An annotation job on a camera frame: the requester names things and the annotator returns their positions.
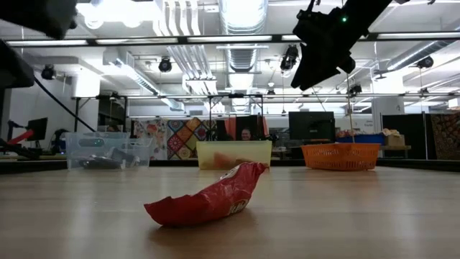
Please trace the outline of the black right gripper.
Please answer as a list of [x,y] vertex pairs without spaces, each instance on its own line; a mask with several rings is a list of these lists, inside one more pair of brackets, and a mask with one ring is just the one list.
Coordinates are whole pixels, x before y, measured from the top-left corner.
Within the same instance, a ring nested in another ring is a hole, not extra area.
[[292,88],[307,90],[326,79],[340,74],[337,68],[350,73],[356,62],[345,47],[344,27],[349,25],[343,9],[335,7],[328,14],[312,9],[300,10],[293,33],[306,46],[301,46],[302,57],[290,83]]

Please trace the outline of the brown Hershey's chocolate bar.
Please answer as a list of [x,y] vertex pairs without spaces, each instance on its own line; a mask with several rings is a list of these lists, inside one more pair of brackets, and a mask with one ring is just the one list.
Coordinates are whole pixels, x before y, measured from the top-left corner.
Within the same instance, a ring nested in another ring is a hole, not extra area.
[[109,153],[110,159],[119,162],[122,168],[133,168],[140,164],[138,156],[126,153],[118,148],[112,148]]

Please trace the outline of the dark candy wrapper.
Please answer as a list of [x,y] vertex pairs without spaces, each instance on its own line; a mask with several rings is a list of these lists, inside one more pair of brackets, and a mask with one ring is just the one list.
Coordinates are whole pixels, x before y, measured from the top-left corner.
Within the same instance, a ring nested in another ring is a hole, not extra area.
[[78,164],[84,169],[89,170],[118,170],[125,169],[123,160],[114,160],[104,156],[90,155],[78,161]]

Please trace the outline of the large black monitor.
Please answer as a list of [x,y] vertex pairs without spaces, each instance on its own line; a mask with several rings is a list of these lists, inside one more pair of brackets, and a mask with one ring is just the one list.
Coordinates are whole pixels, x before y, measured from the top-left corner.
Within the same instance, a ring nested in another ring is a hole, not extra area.
[[333,112],[289,112],[288,121],[291,140],[335,140]]

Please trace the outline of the blue storage bin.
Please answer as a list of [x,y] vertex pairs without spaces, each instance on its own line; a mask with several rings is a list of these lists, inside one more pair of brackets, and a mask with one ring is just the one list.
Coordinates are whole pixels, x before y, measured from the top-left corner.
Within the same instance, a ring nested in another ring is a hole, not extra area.
[[355,143],[373,143],[373,144],[380,144],[384,145],[385,143],[385,136],[382,134],[372,134],[372,135],[355,135],[355,136],[345,136],[345,137],[338,137],[336,139],[337,142],[355,142]]

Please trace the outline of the orange plastic basket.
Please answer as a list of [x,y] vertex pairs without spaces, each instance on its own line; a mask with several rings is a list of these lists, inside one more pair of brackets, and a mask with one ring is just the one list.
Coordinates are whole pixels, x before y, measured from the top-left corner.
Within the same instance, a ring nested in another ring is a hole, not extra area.
[[332,171],[366,171],[374,169],[380,144],[333,143],[303,145],[305,165],[312,169]]

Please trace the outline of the orange curtain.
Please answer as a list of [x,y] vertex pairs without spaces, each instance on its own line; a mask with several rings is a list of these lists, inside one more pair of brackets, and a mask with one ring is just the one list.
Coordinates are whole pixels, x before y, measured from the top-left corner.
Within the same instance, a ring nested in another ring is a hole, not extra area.
[[244,117],[230,117],[224,120],[226,133],[234,140],[240,140],[242,130],[247,128],[253,137],[262,137],[269,134],[267,121],[258,115]]

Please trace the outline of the black partition panel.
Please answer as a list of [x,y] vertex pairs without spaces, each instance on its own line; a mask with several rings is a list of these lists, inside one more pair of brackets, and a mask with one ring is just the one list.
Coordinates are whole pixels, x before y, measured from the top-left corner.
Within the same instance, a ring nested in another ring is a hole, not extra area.
[[405,144],[411,146],[408,159],[426,159],[426,135],[422,114],[383,115],[382,126],[397,130],[405,136]]

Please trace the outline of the colourful geometric quilt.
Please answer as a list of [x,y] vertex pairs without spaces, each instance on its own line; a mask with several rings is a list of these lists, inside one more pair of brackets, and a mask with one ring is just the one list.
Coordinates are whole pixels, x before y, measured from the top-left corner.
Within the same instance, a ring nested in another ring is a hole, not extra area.
[[167,159],[195,160],[198,158],[197,142],[208,139],[208,131],[216,126],[215,120],[167,121]]

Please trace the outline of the red KitKat bar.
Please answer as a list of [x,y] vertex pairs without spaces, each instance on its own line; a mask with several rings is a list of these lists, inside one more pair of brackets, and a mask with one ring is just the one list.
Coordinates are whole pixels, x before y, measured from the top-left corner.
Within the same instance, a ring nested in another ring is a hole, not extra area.
[[144,208],[156,223],[166,227],[189,227],[228,217],[247,206],[267,169],[264,163],[245,162],[196,194],[168,196]]

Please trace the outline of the white floral cloth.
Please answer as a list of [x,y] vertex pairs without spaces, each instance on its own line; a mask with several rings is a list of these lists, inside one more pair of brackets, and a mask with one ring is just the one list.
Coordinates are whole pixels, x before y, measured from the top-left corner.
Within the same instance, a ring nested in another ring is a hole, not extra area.
[[134,135],[151,140],[152,160],[167,160],[167,122],[164,119],[134,120]]

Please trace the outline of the small black monitor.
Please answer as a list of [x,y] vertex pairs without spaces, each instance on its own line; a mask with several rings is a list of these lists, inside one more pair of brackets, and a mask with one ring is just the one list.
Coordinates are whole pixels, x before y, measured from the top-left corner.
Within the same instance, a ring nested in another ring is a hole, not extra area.
[[29,120],[27,128],[33,131],[33,135],[27,138],[27,141],[40,141],[46,137],[48,118]]

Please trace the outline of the red lever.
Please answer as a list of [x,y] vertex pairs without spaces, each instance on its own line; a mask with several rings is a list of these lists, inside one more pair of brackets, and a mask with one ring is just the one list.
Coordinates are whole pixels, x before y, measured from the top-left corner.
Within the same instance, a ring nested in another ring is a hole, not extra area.
[[34,135],[34,130],[29,129],[23,134],[21,134],[18,137],[15,137],[7,142],[8,145],[16,145],[17,143],[21,142],[22,140],[26,140],[27,138],[31,137]]

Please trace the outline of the silver ventilation duct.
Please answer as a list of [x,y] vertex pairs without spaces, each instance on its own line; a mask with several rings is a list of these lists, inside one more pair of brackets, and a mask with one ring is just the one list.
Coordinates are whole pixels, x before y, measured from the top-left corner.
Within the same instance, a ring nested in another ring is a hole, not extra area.
[[[218,0],[221,29],[225,35],[260,35],[267,20],[268,0]],[[255,49],[226,51],[234,72],[249,72],[258,56]]]

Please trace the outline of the black overhead frame beam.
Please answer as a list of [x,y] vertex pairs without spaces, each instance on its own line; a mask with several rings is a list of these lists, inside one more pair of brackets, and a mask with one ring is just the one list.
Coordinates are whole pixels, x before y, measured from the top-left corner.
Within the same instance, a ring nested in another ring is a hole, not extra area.
[[[360,42],[460,40],[460,32],[374,32]],[[12,47],[111,47],[141,45],[262,44],[300,42],[295,35],[214,35],[177,37],[86,38],[69,40],[8,40]]]

